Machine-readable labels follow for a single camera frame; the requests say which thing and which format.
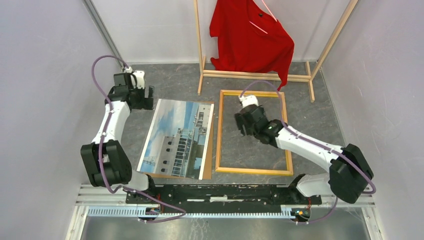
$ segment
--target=building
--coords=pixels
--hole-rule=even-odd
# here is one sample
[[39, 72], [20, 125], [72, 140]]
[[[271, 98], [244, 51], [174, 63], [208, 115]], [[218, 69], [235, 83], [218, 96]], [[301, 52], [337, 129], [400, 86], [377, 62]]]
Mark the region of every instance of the building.
[[199, 128], [200, 135], [206, 135], [208, 131], [211, 104], [200, 104], [194, 116], [194, 127]]
[[195, 130], [178, 128], [175, 136], [163, 139], [160, 154], [154, 166], [155, 174], [185, 177], [189, 165]]

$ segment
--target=picture frame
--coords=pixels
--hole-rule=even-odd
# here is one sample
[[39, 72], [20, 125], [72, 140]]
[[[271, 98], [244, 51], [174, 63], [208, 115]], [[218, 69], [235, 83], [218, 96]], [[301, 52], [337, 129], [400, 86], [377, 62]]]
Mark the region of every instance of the picture frame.
[[[262, 174], [262, 175], [278, 175], [278, 176], [293, 176], [293, 161], [292, 153], [285, 150], [286, 170], [271, 170], [271, 169], [255, 169], [255, 168], [237, 168], [237, 167], [222, 167], [221, 166], [221, 147], [222, 147], [222, 131], [223, 131], [223, 112], [224, 112], [224, 97], [225, 96], [239, 96], [241, 90], [224, 90], [219, 93], [219, 115], [218, 115], [218, 130], [216, 140], [216, 160], [215, 172], [218, 173], [238, 173], [238, 174]], [[272, 91], [246, 91], [245, 95], [254, 95], [256, 97], [278, 98], [276, 92]], [[287, 110], [286, 99], [284, 92], [279, 93], [283, 103], [282, 116], [283, 120], [287, 123]]]

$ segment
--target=shirt sleeve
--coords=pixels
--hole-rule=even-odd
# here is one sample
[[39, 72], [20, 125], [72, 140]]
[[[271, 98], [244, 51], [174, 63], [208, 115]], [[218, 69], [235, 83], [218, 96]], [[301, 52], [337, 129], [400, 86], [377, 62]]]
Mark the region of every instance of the shirt sleeve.
[[289, 68], [293, 59], [293, 52], [295, 51], [295, 43], [290, 38], [290, 41], [287, 43], [287, 51], [285, 54], [282, 54], [278, 59], [279, 68], [275, 71], [278, 72], [278, 76], [281, 79], [281, 84], [278, 87], [278, 91], [287, 84], [289, 77]]
[[215, 11], [213, 12], [212, 20], [210, 21], [209, 34], [213, 37], [218, 37], [221, 33], [223, 25], [222, 0], [216, 2]]

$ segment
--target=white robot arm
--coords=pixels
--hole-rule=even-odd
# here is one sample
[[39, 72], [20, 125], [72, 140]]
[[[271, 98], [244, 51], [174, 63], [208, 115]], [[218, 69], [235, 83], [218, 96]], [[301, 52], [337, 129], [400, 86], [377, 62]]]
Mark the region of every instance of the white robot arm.
[[88, 178], [91, 185], [95, 187], [105, 187], [98, 163], [99, 143], [102, 136], [104, 136], [103, 167], [108, 183], [141, 191], [149, 187], [148, 176], [132, 169], [120, 144], [125, 122], [132, 109], [153, 109], [154, 88], [150, 86], [148, 97], [145, 97], [144, 75], [144, 71], [133, 71], [130, 67], [122, 73], [113, 75], [114, 86], [107, 95], [113, 106], [112, 114], [110, 114], [110, 105], [105, 101], [104, 117], [97, 135], [90, 144], [81, 147], [80, 153]]
[[243, 109], [235, 114], [237, 126], [243, 135], [253, 135], [264, 144], [289, 150], [310, 160], [327, 173], [302, 174], [292, 183], [305, 197], [335, 194], [347, 203], [355, 203], [368, 181], [341, 155], [347, 157], [369, 180], [374, 174], [361, 150], [352, 144], [346, 147], [329, 144], [301, 133], [280, 120], [268, 121], [265, 110], [254, 95], [239, 97]]

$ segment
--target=speckled floor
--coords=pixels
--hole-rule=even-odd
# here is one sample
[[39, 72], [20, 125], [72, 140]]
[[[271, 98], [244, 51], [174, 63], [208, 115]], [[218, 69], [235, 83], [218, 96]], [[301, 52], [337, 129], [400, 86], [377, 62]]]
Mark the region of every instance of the speckled floor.
[[[135, 70], [145, 71], [148, 85], [155, 87], [155, 105], [159, 98], [182, 101], [212, 101], [215, 102], [215, 120], [213, 126], [213, 158], [212, 179], [174, 179], [155, 178], [157, 184], [289, 184], [297, 175], [320, 174], [324, 170], [314, 163], [292, 154], [294, 176], [255, 175], [215, 172], [215, 155], [218, 129], [218, 105], [221, 89], [243, 90], [252, 80], [234, 78], [203, 79], [200, 96], [197, 94], [199, 84], [199, 64], [145, 64], [133, 65]], [[293, 62], [290, 74], [306, 74], [303, 62]], [[278, 86], [279, 82], [270, 81]], [[309, 99], [308, 86], [305, 83], [289, 82], [283, 89], [287, 108], [288, 124], [304, 134], [331, 144], [342, 145], [342, 135], [336, 120], [334, 109], [325, 86], [323, 76], [318, 73], [313, 80], [315, 102]], [[272, 91], [268, 85], [258, 83], [251, 87], [254, 91]], [[279, 101], [277, 98], [259, 98], [259, 104], [264, 105], [268, 119], [279, 118]], [[253, 137], [241, 137], [237, 130], [234, 113], [240, 110], [237, 97], [224, 98], [224, 113], [222, 126], [221, 166], [235, 168], [263, 168], [285, 170], [284, 152], [269, 145], [263, 145]], [[135, 169], [140, 161], [143, 146], [146, 141], [154, 111], [133, 110], [129, 115], [122, 134], [121, 144]]]

